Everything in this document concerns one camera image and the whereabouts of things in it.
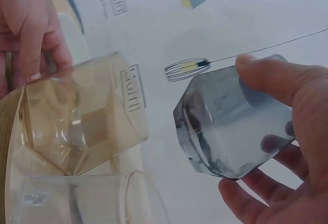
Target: drinking glass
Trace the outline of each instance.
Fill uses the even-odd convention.
[[[169,224],[150,178],[122,175],[27,177],[15,224]]]

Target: hand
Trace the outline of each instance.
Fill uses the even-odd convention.
[[[71,55],[51,0],[0,0],[0,98],[8,93],[6,52],[12,55],[12,82],[17,88],[47,74],[42,51],[49,51],[62,70]]]
[[[222,180],[223,200],[244,224],[327,223],[328,220],[328,69],[240,55],[236,69],[252,89],[293,107],[300,147],[289,145],[275,159],[303,180],[293,190],[259,169],[242,180],[269,206],[241,186]]]

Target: glass cup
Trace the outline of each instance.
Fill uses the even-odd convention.
[[[240,179],[295,139],[290,109],[249,88],[235,66],[194,77],[173,115],[194,169],[229,179]]]
[[[138,66],[118,53],[25,86],[24,144],[78,175],[148,137]]]
[[[126,175],[27,177],[14,224],[169,224],[152,181]]]

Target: white paper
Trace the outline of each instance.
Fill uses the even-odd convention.
[[[172,223],[239,223],[224,204],[219,178],[196,173],[180,148],[173,109],[190,79],[170,83],[164,67],[192,57],[216,60],[288,42],[328,28],[328,0],[206,0],[195,9],[181,0],[75,0],[92,56],[120,51],[138,64],[150,136],[141,145],[144,170],[159,188]],[[290,62],[327,66],[328,32],[255,52]],[[234,64],[234,57],[208,71]],[[298,186],[274,161],[261,167]]]

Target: yellowish glass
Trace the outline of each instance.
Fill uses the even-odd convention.
[[[79,175],[147,139],[145,106],[138,66],[98,57],[25,87],[23,140]]]

